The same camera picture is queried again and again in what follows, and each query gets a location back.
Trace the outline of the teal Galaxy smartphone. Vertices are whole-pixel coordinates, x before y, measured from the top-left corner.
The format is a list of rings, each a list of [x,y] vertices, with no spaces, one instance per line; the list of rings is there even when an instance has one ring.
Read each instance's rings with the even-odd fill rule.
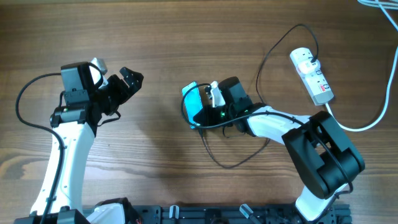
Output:
[[[187,113],[187,118],[189,122],[194,123],[195,125],[199,126],[200,124],[194,122],[193,117],[198,114],[202,109],[203,105],[201,102],[201,96],[198,87],[191,90],[189,93],[187,91],[195,86],[198,83],[196,81],[191,82],[187,86],[182,88],[182,96],[184,98],[184,107]]]

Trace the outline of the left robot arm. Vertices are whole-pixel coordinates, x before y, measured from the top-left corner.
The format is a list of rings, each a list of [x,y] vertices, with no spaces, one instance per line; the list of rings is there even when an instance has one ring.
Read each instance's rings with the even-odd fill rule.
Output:
[[[142,87],[143,74],[126,67],[105,77],[107,68],[97,58],[61,67],[63,91],[50,117],[50,127],[27,126],[52,135],[52,149],[39,195],[27,217],[15,223],[142,223],[142,216],[126,197],[104,200],[88,216],[83,214],[82,190],[86,161],[97,129],[117,121],[118,108]]]

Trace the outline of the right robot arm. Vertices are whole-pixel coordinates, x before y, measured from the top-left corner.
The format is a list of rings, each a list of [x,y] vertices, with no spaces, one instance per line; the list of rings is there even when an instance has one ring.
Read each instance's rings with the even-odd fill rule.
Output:
[[[200,87],[211,101],[204,105]],[[304,184],[292,204],[266,207],[263,223],[344,223],[335,200],[354,190],[364,159],[340,125],[326,111],[293,115],[265,103],[253,103],[238,77],[222,82],[192,82],[182,89],[181,112],[191,128],[235,127],[240,133],[284,145]]]

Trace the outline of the white USB charger plug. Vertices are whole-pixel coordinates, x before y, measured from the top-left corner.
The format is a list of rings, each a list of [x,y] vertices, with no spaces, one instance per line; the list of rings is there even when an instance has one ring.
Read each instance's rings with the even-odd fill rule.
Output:
[[[298,74],[301,76],[306,76],[315,70],[320,68],[319,60],[312,62],[311,59],[304,60],[297,65]]]

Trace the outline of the white power strip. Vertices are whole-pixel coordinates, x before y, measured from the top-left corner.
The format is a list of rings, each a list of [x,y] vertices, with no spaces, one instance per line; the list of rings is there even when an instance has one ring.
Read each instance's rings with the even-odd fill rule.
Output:
[[[308,59],[312,60],[313,55],[310,49],[301,47],[293,50],[290,53],[290,59],[297,71],[297,65],[304,60]],[[321,71],[321,65],[320,68],[318,68],[314,72],[306,76],[299,75],[299,77],[301,78],[301,81],[306,87],[308,94],[310,95],[315,106],[325,105],[326,103],[328,103],[330,100],[333,99],[334,94],[326,78],[324,77],[323,72]]]

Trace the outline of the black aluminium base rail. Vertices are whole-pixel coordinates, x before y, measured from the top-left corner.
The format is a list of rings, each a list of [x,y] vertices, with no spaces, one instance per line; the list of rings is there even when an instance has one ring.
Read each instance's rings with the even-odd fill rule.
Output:
[[[239,207],[180,207],[173,215],[169,207],[158,205],[136,205],[134,209],[142,223],[305,223],[292,204],[251,207],[253,214],[249,218]]]

